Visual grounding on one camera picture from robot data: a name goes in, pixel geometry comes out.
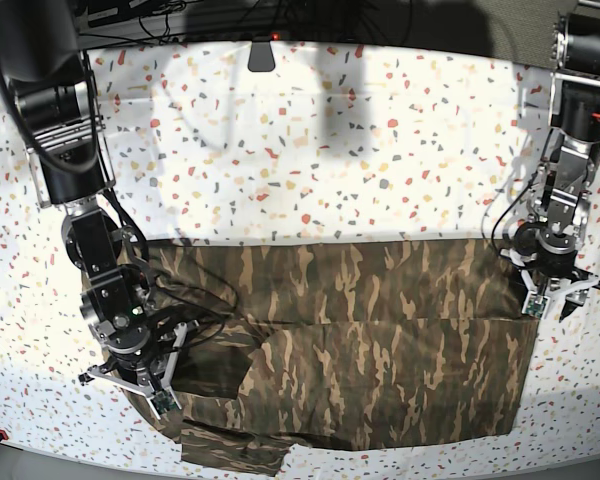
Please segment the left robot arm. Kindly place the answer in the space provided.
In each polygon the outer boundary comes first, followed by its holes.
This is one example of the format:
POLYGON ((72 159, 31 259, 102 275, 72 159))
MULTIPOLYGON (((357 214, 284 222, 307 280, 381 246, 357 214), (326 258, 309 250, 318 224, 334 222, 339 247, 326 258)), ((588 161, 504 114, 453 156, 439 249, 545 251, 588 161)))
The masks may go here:
MULTIPOLYGON (((600 10, 600 1, 582 7, 600 10)), ((586 239, 590 187, 600 164, 600 17, 559 16, 553 33, 549 135, 536 171, 520 193, 528 211, 500 251, 527 289, 525 316, 543 319, 555 304, 566 318, 582 307, 597 275, 576 265, 586 239)))

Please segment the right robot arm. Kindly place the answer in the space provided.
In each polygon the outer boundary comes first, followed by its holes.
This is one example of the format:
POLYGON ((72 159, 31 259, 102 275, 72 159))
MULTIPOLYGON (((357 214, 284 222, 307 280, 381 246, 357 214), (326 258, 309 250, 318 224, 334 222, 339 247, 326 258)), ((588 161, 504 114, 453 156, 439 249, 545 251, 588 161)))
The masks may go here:
POLYGON ((0 94, 24 141, 39 204, 66 211, 64 245, 88 283, 81 312, 109 354, 81 381, 170 398, 187 327, 159 331, 168 312, 154 303, 146 239, 120 204, 111 212, 99 205, 115 200, 115 178, 94 73, 67 2, 0 1, 0 94))

